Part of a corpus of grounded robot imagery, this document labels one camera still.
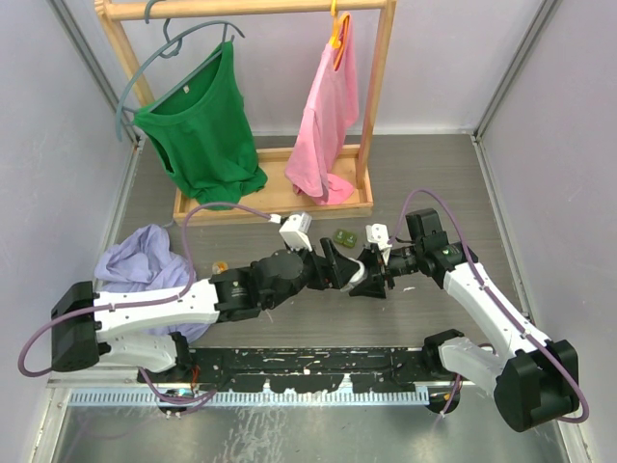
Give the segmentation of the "white pill bottle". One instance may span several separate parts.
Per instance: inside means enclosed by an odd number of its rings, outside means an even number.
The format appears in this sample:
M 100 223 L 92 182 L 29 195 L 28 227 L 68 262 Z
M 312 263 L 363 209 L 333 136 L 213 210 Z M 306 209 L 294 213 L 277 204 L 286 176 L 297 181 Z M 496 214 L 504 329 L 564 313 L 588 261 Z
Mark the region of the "white pill bottle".
M 368 276 L 366 266 L 359 260 L 352 259 L 349 268 L 349 277 L 345 280 L 345 285 L 341 288 L 341 290 L 345 292 L 349 292 L 362 284 Z

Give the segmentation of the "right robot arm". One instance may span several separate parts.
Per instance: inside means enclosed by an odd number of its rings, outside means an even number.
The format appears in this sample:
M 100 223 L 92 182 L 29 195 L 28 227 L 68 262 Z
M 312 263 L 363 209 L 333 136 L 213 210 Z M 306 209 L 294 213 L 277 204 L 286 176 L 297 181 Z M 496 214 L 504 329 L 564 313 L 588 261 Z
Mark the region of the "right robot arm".
M 578 359 L 566 340 L 553 341 L 527 320 L 493 284 L 477 256 L 449 240 L 439 213 L 406 215 L 410 241 L 394 248 L 383 224 L 365 228 L 359 260 L 362 280 L 353 296 L 383 298 L 397 277 L 421 273 L 458 302 L 489 341 L 490 350 L 450 329 L 425 339 L 422 365 L 428 376 L 468 379 L 491 396 L 505 422 L 523 432 L 578 410 Z

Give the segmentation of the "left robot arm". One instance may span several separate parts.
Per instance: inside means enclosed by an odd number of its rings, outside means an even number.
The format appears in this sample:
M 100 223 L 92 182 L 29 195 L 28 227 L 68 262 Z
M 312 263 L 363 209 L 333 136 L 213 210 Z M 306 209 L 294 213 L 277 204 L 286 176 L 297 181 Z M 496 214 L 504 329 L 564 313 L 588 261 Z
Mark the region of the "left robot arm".
M 322 255 L 282 249 L 189 288 L 94 293 L 89 282 L 75 284 L 52 312 L 51 368 L 73 372 L 110 363 L 184 381 L 193 370 L 185 336 L 153 335 L 152 329 L 256 318 L 304 288 L 348 292 L 365 279 L 361 262 L 342 255 L 329 238 L 321 245 Z

